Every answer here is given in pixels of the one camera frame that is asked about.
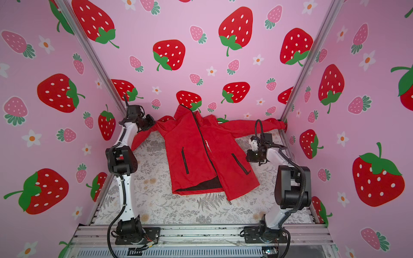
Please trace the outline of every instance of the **red jacket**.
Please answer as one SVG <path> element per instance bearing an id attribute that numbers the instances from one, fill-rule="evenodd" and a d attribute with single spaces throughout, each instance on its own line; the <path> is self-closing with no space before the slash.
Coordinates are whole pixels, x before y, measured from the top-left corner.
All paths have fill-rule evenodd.
<path id="1" fill-rule="evenodd" d="M 235 120 L 218 124 L 214 115 L 201 117 L 198 111 L 180 105 L 175 120 L 157 122 L 152 130 L 138 133 L 135 150 L 158 130 L 165 139 L 166 155 L 174 194 L 204 194 L 224 191 L 227 199 L 236 199 L 259 186 L 246 160 L 246 154 L 234 138 L 254 134 L 255 121 Z M 263 121 L 264 131 L 284 129 L 283 122 Z"/>

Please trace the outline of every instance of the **strawberry stem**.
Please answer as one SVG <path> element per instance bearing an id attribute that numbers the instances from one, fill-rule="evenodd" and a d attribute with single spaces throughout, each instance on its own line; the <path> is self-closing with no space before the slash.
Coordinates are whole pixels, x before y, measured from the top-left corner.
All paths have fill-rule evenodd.
<path id="1" fill-rule="evenodd" d="M 4 198 L 4 199 L 7 199 L 7 198 L 9 198 L 10 196 L 12 196 L 12 195 L 14 195 L 14 194 L 18 194 L 18 193 L 22 193 L 22 192 L 23 192 L 23 191 L 12 192 L 12 193 L 6 194 L 3 198 Z"/>
<path id="2" fill-rule="evenodd" d="M 113 44 L 110 40 L 109 40 L 109 42 L 112 44 L 112 45 L 114 45 L 116 48 L 119 48 L 119 46 L 116 46 L 115 44 Z"/>

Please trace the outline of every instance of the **jacket zipper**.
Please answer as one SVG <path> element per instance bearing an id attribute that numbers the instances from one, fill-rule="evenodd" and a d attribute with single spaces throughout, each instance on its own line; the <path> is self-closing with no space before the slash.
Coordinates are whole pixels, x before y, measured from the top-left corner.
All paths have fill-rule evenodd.
<path id="1" fill-rule="evenodd" d="M 188 175 L 189 170 L 188 170 L 188 165 L 186 164 L 185 153 L 183 152 L 183 147 L 182 147 L 181 154 L 182 154 L 183 164 L 185 165 L 186 174 Z"/>
<path id="2" fill-rule="evenodd" d="M 251 172 L 251 170 L 250 170 L 250 171 L 247 171 L 247 170 L 244 168 L 244 166 L 241 164 L 241 162 L 237 159 L 237 157 L 235 156 L 235 154 L 231 153 L 231 155 L 233 156 L 233 158 L 234 158 L 235 161 L 237 162 L 238 166 L 240 166 L 240 168 L 242 169 L 242 171 L 244 171 L 244 173 L 245 173 L 246 175 L 248 175 L 248 174 Z"/>

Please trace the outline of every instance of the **pink wall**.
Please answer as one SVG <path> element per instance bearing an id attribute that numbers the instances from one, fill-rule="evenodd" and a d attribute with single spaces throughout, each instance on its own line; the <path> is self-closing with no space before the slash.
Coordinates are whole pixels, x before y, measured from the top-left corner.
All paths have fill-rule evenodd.
<path id="1" fill-rule="evenodd" d="M 73 0 L 72 6 L 109 76 L 129 82 L 126 84 L 137 88 L 138 97 L 143 97 L 136 98 L 134 103 L 142 105 L 147 113 L 159 119 L 164 115 L 173 115 L 178 104 L 190 105 L 191 100 L 198 102 L 196 99 L 188 99 L 188 103 L 181 100 L 178 102 L 176 94 L 183 90 L 193 93 L 192 96 L 197 94 L 197 97 L 202 99 L 199 109 L 203 116 L 211 114 L 208 112 L 210 108 L 216 110 L 213 112 L 215 116 L 224 118 L 226 115 L 229 120 L 280 118 L 285 102 L 280 103 L 278 96 L 282 97 L 284 91 L 290 93 L 288 89 L 294 85 L 301 69 L 297 62 L 293 65 L 284 63 L 293 56 L 291 51 L 295 53 L 300 50 L 300 53 L 304 53 L 311 47 L 311 37 L 316 36 L 330 4 L 330 0 L 299 3 L 289 0 L 263 0 L 254 3 L 247 0 L 91 2 Z M 222 23 L 233 12 L 234 22 L 229 19 L 227 23 Z M 266 23 L 268 16 L 271 21 L 276 22 L 275 27 Z M 105 30 L 104 35 L 94 42 L 100 26 Z M 294 28 L 304 31 L 295 30 L 287 36 L 290 47 L 287 50 L 283 41 Z M 107 33 L 110 29 L 115 29 L 116 32 Z M 205 42 L 204 38 L 200 38 L 202 34 L 205 34 Z M 229 46 L 225 38 L 232 34 L 237 37 L 236 44 L 230 46 L 227 57 L 228 47 L 222 44 L 219 36 L 223 36 L 224 43 Z M 296 38 L 297 34 L 301 34 L 301 38 Z M 293 42 L 290 41 L 291 36 L 294 36 Z M 179 42 L 159 43 L 164 40 Z M 178 46 L 176 53 L 169 51 L 167 45 L 171 48 Z M 167 53 L 165 62 L 168 58 L 170 61 L 165 67 L 170 67 L 171 71 L 163 66 L 157 71 L 160 63 L 154 58 L 154 48 L 159 60 Z M 183 59 L 177 58 L 181 55 L 185 55 Z M 133 56 L 133 65 L 130 63 L 130 56 Z M 231 71 L 227 72 L 229 66 L 235 71 L 232 75 Z M 270 78 L 275 79 L 276 87 L 271 81 L 267 86 Z M 224 100 L 223 89 L 229 83 L 235 83 L 229 85 L 235 87 L 238 82 L 248 83 L 239 84 L 239 87 L 250 87 L 250 90 L 246 95 L 242 95 L 242 91 L 233 96 L 235 103 L 229 103 Z"/>
<path id="2" fill-rule="evenodd" d="M 48 1 L 7 1 L 1 7 L 0 17 L 0 103 L 6 118 L 0 123 L 1 196 L 24 190 L 0 200 L 1 225 L 7 232 L 0 244 L 1 256 L 27 257 L 26 252 L 33 257 L 58 257 L 65 247 L 59 242 L 68 243 L 78 224 L 86 223 L 91 213 L 94 202 L 86 184 L 96 186 L 92 182 L 98 173 L 107 173 L 104 150 L 113 144 L 120 130 L 117 127 L 115 137 L 105 141 L 98 128 L 98 117 L 106 110 L 105 104 L 116 121 L 120 113 L 107 90 L 97 87 L 95 81 L 99 77 L 76 37 L 61 24 L 60 32 L 57 31 L 58 19 Z M 34 49 L 36 56 L 32 59 L 21 53 L 29 50 L 27 44 Z M 77 65 L 83 74 L 74 67 L 75 53 L 82 58 L 82 64 Z M 63 75 L 38 88 L 55 74 Z M 85 96 L 79 97 L 77 108 L 73 98 L 66 95 L 67 87 L 71 87 L 71 93 L 74 91 L 68 78 L 76 85 L 77 93 Z M 12 96 L 18 98 L 8 101 Z M 87 125 L 83 119 L 85 111 L 93 118 L 92 129 L 87 127 L 92 127 L 91 118 Z M 58 131 L 66 128 L 75 132 L 76 138 L 67 130 L 60 141 Z"/>
<path id="3" fill-rule="evenodd" d="M 288 116 L 287 137 L 295 159 L 313 172 L 313 195 L 324 206 L 318 204 L 319 215 L 328 220 L 341 257 L 411 253 L 412 70 L 391 69 L 412 66 L 413 16 L 404 17 L 412 7 L 407 0 L 344 3 L 323 45 L 327 55 L 314 63 Z M 367 33 L 359 33 L 361 27 Z M 354 43 L 362 43 L 356 54 L 351 53 Z M 335 95 L 325 98 L 327 90 Z M 398 97 L 399 91 L 407 93 Z M 323 146 L 315 156 L 314 134 Z"/>

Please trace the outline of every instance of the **red strawberry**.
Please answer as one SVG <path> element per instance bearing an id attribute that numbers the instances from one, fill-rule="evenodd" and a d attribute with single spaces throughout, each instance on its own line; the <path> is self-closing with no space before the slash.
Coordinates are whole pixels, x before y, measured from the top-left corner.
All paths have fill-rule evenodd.
<path id="1" fill-rule="evenodd" d="M 129 63 L 131 64 L 131 66 L 133 68 L 135 68 L 135 71 L 142 73 L 143 72 L 143 66 L 142 63 L 139 61 L 138 58 L 134 57 L 134 56 L 130 56 L 129 57 Z"/>
<path id="2" fill-rule="evenodd" d="M 79 165 L 78 170 L 76 172 L 76 180 L 80 184 L 83 182 L 85 177 L 86 177 L 86 165 L 82 163 Z"/>
<path id="3" fill-rule="evenodd" d="M 101 44 L 110 42 L 119 48 L 111 42 L 115 39 L 115 25 L 106 12 L 88 0 L 72 0 L 72 8 L 89 39 Z"/>
<path id="4" fill-rule="evenodd" d="M 80 55 L 78 55 L 78 53 L 73 54 L 73 65 L 76 68 L 77 72 L 79 74 L 83 74 L 83 72 L 85 71 L 85 66 L 82 63 L 82 59 L 80 58 Z"/>
<path id="5" fill-rule="evenodd" d="M 360 235 L 373 249 L 380 250 L 381 248 L 384 252 L 390 251 L 390 243 L 380 232 L 375 232 L 373 229 L 366 227 L 360 231 Z"/>
<path id="6" fill-rule="evenodd" d="M 304 101 L 307 103 L 310 100 L 311 96 L 311 87 L 307 86 L 306 93 L 304 93 Z"/>
<path id="7" fill-rule="evenodd" d="M 161 7 L 158 5 L 158 2 L 154 2 L 154 0 L 140 0 L 140 3 L 145 11 L 151 12 L 152 15 L 160 13 Z"/>
<path id="8" fill-rule="evenodd" d="M 199 112 L 201 112 L 199 107 L 202 105 L 202 99 L 198 94 L 181 90 L 176 93 L 176 99 L 180 105 L 183 105 L 192 111 L 198 109 Z"/>
<path id="9" fill-rule="evenodd" d="M 28 214 L 39 214 L 57 204 L 69 191 L 69 184 L 56 171 L 49 168 L 40 169 L 23 185 L 23 191 L 9 193 L 4 196 L 7 199 L 11 195 L 21 193 L 19 205 Z"/>
<path id="10" fill-rule="evenodd" d="M 226 100 L 229 103 L 238 103 L 245 98 L 249 92 L 250 86 L 246 82 L 228 83 L 222 90 L 222 96 L 224 99 L 221 104 Z"/>
<path id="11" fill-rule="evenodd" d="M 314 130 L 309 129 L 300 135 L 300 146 L 307 158 L 312 159 L 317 155 L 317 149 L 323 149 L 324 146 L 318 146 L 318 137 Z"/>
<path id="12" fill-rule="evenodd" d="M 99 118 L 97 119 L 97 124 L 99 125 L 100 133 L 102 134 L 103 139 L 105 141 L 109 141 L 115 131 L 116 120 L 113 114 L 109 112 L 107 105 L 106 110 L 100 113 Z"/>
<path id="13" fill-rule="evenodd" d="M 163 40 L 155 43 L 153 53 L 155 60 L 159 63 L 157 71 L 159 71 L 159 66 L 165 70 L 175 71 L 182 66 L 185 46 L 176 39 Z"/>
<path id="14" fill-rule="evenodd" d="M 85 125 L 89 129 L 92 129 L 93 128 L 93 117 L 90 116 L 89 112 L 85 111 L 85 113 L 83 113 L 83 119 L 85 120 Z"/>
<path id="15" fill-rule="evenodd" d="M 221 43 L 228 50 L 238 50 L 245 47 L 252 35 L 252 11 L 247 7 L 240 7 L 231 13 L 221 23 L 218 29 Z"/>
<path id="16" fill-rule="evenodd" d="M 203 81 L 203 80 L 201 79 L 201 77 L 200 77 L 199 75 L 197 75 L 197 74 L 191 73 L 191 74 L 189 75 L 189 79 L 191 80 L 191 82 L 192 82 L 193 84 L 196 84 L 196 85 L 198 85 L 198 86 L 204 84 L 204 81 Z"/>
<path id="17" fill-rule="evenodd" d="M 321 78 L 318 89 L 318 99 L 324 106 L 328 106 L 330 113 L 331 103 L 338 100 L 344 89 L 344 77 L 335 64 L 327 66 Z"/>
<path id="18" fill-rule="evenodd" d="M 278 102 L 287 104 L 288 99 L 290 98 L 291 92 L 292 92 L 293 87 L 284 90 L 278 95 Z"/>
<path id="19" fill-rule="evenodd" d="M 212 113 L 212 112 L 215 111 L 215 109 L 216 109 L 216 103 L 215 103 L 215 102 L 211 102 L 211 103 L 208 105 L 208 112 Z"/>
<path id="20" fill-rule="evenodd" d="M 236 71 L 238 71 L 239 67 L 240 67 L 240 61 L 238 59 L 235 59 L 234 61 L 231 61 L 228 64 L 227 73 L 229 75 L 233 75 L 235 74 Z"/>
<path id="21" fill-rule="evenodd" d="M 161 102 L 159 99 L 152 100 L 151 104 L 153 109 L 159 109 L 161 107 Z"/>
<path id="22" fill-rule="evenodd" d="M 267 20 L 265 20 L 265 27 L 267 30 L 272 29 L 275 27 L 275 24 L 280 21 L 281 19 L 281 14 L 282 14 L 282 6 L 277 5 L 274 7 L 268 14 L 267 14 Z"/>
<path id="23" fill-rule="evenodd" d="M 111 79 L 111 81 L 123 101 L 125 101 L 124 95 L 126 95 L 127 101 L 133 101 L 136 98 L 143 99 L 143 97 L 138 97 L 138 90 L 136 90 L 132 83 L 126 80 Z"/>
<path id="24" fill-rule="evenodd" d="M 353 178 L 362 202 L 372 207 L 396 199 L 404 190 L 404 180 L 396 165 L 382 159 L 382 145 L 378 142 L 379 156 L 366 153 L 353 163 Z"/>
<path id="25" fill-rule="evenodd" d="M 399 80 L 399 96 L 403 106 L 413 111 L 413 65 L 393 67 L 390 72 L 397 70 L 408 70 Z"/>
<path id="26" fill-rule="evenodd" d="M 294 143 L 295 143 L 295 136 L 293 135 L 290 137 L 290 144 L 294 145 Z"/>
<path id="27" fill-rule="evenodd" d="M 330 171 L 328 171 L 327 169 L 323 169 L 323 168 L 318 171 L 317 175 L 318 175 L 318 178 L 323 182 L 329 181 L 331 178 Z"/>
<path id="28" fill-rule="evenodd" d="M 26 44 L 26 40 L 21 35 L 3 30 L 1 31 L 1 36 L 7 45 L 17 54 L 23 54 L 25 58 L 30 59 L 36 56 L 33 47 L 30 44 Z"/>
<path id="29" fill-rule="evenodd" d="M 351 46 L 351 53 L 356 54 L 363 48 L 363 43 L 366 41 L 368 36 L 368 26 L 367 23 L 361 25 L 357 33 L 353 38 L 353 45 Z"/>
<path id="30" fill-rule="evenodd" d="M 314 123 L 314 122 L 317 120 L 317 118 L 318 118 L 318 111 L 317 111 L 317 110 L 314 110 L 314 111 L 311 111 L 311 112 L 310 112 L 310 114 L 309 114 L 309 116 L 308 116 L 308 118 L 307 118 L 307 121 L 308 121 L 309 123 Z"/>
<path id="31" fill-rule="evenodd" d="M 60 129 L 56 136 L 61 142 L 72 142 L 76 139 L 76 133 L 70 128 L 66 128 L 65 130 Z"/>
<path id="32" fill-rule="evenodd" d="M 366 112 L 371 107 L 372 100 L 369 96 L 364 95 L 363 98 L 357 96 L 350 104 L 347 110 L 353 114 L 360 114 L 362 111 Z"/>
<path id="33" fill-rule="evenodd" d="M 42 81 L 37 86 L 37 95 L 46 105 L 64 113 L 75 111 L 79 105 L 79 96 L 74 83 L 64 74 L 57 73 Z"/>
<path id="34" fill-rule="evenodd" d="M 26 121 L 24 117 L 27 116 L 27 108 L 19 97 L 9 98 L 3 106 L 3 110 L 7 113 L 4 115 L 7 123 L 13 124 L 13 126 L 21 125 Z"/>
<path id="35" fill-rule="evenodd" d="M 200 27 L 191 26 L 189 32 L 191 33 L 192 39 L 198 41 L 199 44 L 204 44 L 207 41 L 207 36 Z"/>
<path id="36" fill-rule="evenodd" d="M 267 88 L 269 91 L 275 90 L 276 86 L 277 86 L 277 83 L 275 82 L 275 79 L 274 79 L 274 78 L 269 78 L 269 79 L 267 80 L 267 86 L 266 86 L 266 88 Z"/>
<path id="37" fill-rule="evenodd" d="M 273 113 L 275 113 L 275 110 L 277 109 L 276 106 L 270 107 L 269 109 L 267 109 L 267 112 L 265 112 L 266 116 L 271 116 Z"/>
<path id="38" fill-rule="evenodd" d="M 283 64 L 295 64 L 307 57 L 313 45 L 313 38 L 300 28 L 290 30 L 284 38 L 280 52 L 280 61 Z"/>
<path id="39" fill-rule="evenodd" d="M 323 203 L 320 201 L 320 199 L 317 196 L 313 196 L 311 198 L 311 202 L 314 206 L 314 209 L 316 210 L 317 217 L 320 221 L 320 223 L 325 223 L 326 227 L 328 227 L 328 219 L 327 217 L 333 216 L 332 213 L 327 215 L 326 209 L 323 205 Z"/>
<path id="40" fill-rule="evenodd" d="M 89 186 L 88 184 L 86 184 L 87 187 L 92 188 L 90 190 L 90 197 L 92 197 L 92 200 L 94 202 L 96 202 L 99 194 L 100 194 L 100 190 L 102 190 L 103 184 L 106 180 L 107 174 L 105 172 L 100 172 L 94 179 L 92 182 L 92 186 Z"/>

